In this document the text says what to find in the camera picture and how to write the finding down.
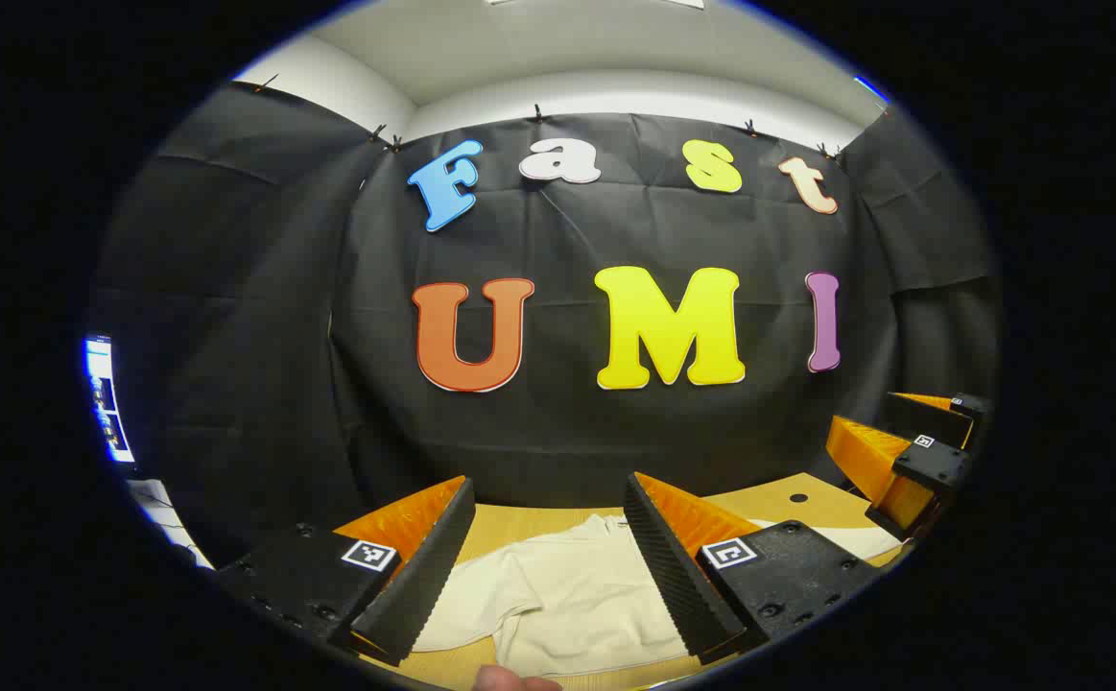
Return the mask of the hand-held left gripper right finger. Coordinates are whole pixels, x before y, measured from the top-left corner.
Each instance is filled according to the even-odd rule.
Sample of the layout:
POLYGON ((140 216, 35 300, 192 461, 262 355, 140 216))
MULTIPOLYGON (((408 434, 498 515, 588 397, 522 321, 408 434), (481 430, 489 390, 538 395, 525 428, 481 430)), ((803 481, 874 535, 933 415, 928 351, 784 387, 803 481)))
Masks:
POLYGON ((776 646, 884 574, 812 526, 789 519, 759 528, 644 473, 625 481, 623 503, 664 607, 701 663, 776 646))

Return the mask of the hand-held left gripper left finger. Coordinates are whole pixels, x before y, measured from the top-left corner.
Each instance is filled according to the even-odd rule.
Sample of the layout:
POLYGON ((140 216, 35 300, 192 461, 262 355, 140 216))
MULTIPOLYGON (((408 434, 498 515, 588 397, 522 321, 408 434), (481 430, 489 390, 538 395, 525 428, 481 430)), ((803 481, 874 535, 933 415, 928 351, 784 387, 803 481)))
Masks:
POLYGON ((456 476, 334 531, 278 531, 215 579, 312 642, 396 666, 434 612, 475 508, 473 482, 456 476))

